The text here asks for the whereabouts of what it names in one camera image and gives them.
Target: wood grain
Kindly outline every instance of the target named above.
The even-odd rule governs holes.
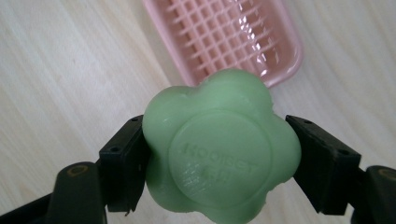
[[[311,119],[396,167],[396,3],[286,0],[304,62],[271,89],[274,109]],[[98,150],[170,85],[182,84],[138,0],[0,1],[0,214],[51,192],[56,174]],[[348,223],[317,215],[291,180],[251,223]],[[109,223],[210,223],[167,212],[145,190]]]

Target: pink soap dish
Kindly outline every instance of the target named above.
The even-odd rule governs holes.
[[[189,86],[225,68],[260,77],[267,87],[292,76],[303,47],[281,0],[144,0]]]

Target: grid pattern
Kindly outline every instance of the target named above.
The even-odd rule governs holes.
[[[193,73],[209,76],[224,68],[241,68],[258,76],[268,72],[268,57],[278,60],[277,40],[265,16],[262,0],[169,0],[168,13],[184,35],[186,58],[197,61]]]

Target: black plastic bracket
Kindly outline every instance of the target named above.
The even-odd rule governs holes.
[[[105,204],[95,163],[79,162],[59,172],[45,223],[106,223]]]
[[[343,215],[361,155],[307,119],[286,116],[297,133],[302,158],[294,179],[317,212]]]
[[[100,150],[97,162],[109,212],[134,211],[146,181],[150,150],[143,136],[143,116],[128,120]]]
[[[351,205],[352,224],[396,223],[396,170],[371,166],[356,181]]]

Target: wooden table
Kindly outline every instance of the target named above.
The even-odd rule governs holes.
[[[286,0],[304,62],[271,89],[275,112],[311,119],[396,167],[396,3]],[[98,150],[160,90],[182,84],[141,1],[0,2],[0,213],[52,191],[56,174]],[[317,215],[294,180],[251,223],[348,223]],[[145,190],[109,223],[210,223],[163,210]]]

